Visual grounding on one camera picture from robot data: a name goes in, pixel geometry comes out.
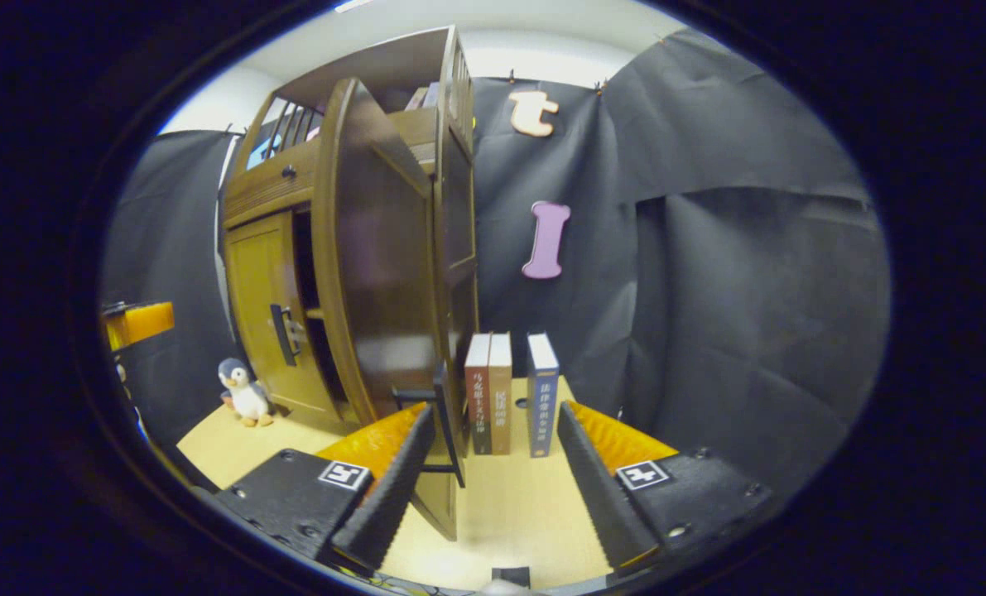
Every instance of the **wooden cabinet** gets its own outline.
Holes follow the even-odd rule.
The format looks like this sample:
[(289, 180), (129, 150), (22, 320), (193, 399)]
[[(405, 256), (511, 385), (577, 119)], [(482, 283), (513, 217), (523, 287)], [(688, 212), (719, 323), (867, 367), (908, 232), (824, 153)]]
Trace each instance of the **wooden cabinet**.
[[(433, 82), (435, 105), (402, 112)], [(466, 452), (463, 358), (478, 327), (473, 133), (455, 28), (394, 39), (274, 91), (224, 201), (233, 309), (272, 399), (367, 424), (444, 367), (447, 417), (427, 460), (442, 467)], [(413, 499), (450, 539), (455, 489), (427, 472)]]
[(310, 332), (320, 322), (307, 320), (297, 290), (297, 272), (304, 267), (296, 260), (295, 226), (296, 216), (287, 211), (228, 231), (235, 322), (250, 363), (261, 371), (259, 378), (275, 403), (341, 420), (344, 399), (327, 386), (318, 363), (325, 348), (315, 329)]

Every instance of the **white wall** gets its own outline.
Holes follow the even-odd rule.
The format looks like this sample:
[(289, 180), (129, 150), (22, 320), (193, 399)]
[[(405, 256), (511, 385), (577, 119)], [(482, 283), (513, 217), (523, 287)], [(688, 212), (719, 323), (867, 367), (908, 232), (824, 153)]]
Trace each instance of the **white wall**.
[(592, 87), (610, 79), (636, 54), (602, 44), (541, 31), (462, 31), (459, 42), (471, 76), (550, 80)]
[(233, 132), (242, 132), (268, 94), (284, 83), (267, 72), (236, 65), (199, 90), (161, 132), (223, 131), (229, 124)]
[(302, 23), (199, 91), (162, 132), (249, 126), (274, 88), (393, 37), (455, 24), (471, 76), (591, 88), (681, 22), (633, 0), (375, 0)]

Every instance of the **stuffed penguin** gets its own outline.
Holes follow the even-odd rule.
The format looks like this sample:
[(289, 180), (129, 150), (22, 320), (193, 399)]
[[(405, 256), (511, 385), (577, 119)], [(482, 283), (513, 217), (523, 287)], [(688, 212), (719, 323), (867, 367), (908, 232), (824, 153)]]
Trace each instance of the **stuffed penguin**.
[(267, 426), (272, 423), (271, 414), (276, 411), (276, 407), (261, 386), (250, 382), (246, 365), (242, 361), (238, 358), (225, 359), (217, 367), (217, 374), (220, 375), (221, 384), (228, 388), (221, 399), (235, 408), (243, 417), (245, 426)]

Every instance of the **door handle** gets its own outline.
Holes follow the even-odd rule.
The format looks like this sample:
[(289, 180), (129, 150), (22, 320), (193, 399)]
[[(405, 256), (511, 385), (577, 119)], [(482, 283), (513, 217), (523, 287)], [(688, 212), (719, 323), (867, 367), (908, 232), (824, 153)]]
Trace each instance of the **door handle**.
[(293, 317), (291, 316), (290, 306), (271, 305), (272, 323), (276, 325), (276, 335), (280, 339), (280, 350), (283, 351), (283, 359), (287, 366), (297, 366), (295, 356), (301, 354), (301, 344), (295, 340), (295, 347), (291, 346), (291, 336), (287, 335), (287, 328), (283, 324), (283, 315), (291, 322), (293, 329)]

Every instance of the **black fabric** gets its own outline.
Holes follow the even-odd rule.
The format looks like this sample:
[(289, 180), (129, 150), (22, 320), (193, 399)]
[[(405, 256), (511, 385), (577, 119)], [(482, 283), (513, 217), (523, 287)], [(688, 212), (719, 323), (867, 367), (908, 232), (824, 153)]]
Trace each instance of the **black fabric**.
[(635, 324), (667, 320), (664, 344), (637, 346), (663, 363), (664, 393), (645, 399), (648, 381), (630, 377), (623, 420), (715, 449), (781, 502), (833, 454), (878, 372), (882, 235), (871, 211), (834, 197), (717, 189), (664, 206), (671, 295), (641, 287)]
[(122, 192), (103, 260), (103, 302), (172, 303), (174, 329), (121, 355), (149, 436), (178, 464), (177, 442), (220, 407), (218, 363), (244, 359), (214, 252), (218, 182), (234, 137), (174, 132), (153, 141)]
[[(520, 135), (514, 91), (560, 105)], [(602, 97), (476, 79), (481, 327), (546, 331), (576, 399), (708, 445), (782, 504), (840, 445), (883, 354), (889, 271), (863, 180), (776, 80), (692, 30)], [(562, 275), (533, 280), (538, 200), (567, 204)]]
[[(560, 105), (543, 121), (549, 137), (511, 125), (516, 91), (541, 90)], [(636, 290), (636, 215), (620, 204), (617, 140), (591, 89), (572, 84), (474, 80), (474, 211), (483, 331), (512, 332), (516, 377), (526, 371), (526, 334), (547, 332), (577, 399), (610, 411), (617, 403)], [(522, 275), (533, 248), (538, 200), (567, 204), (556, 279)]]

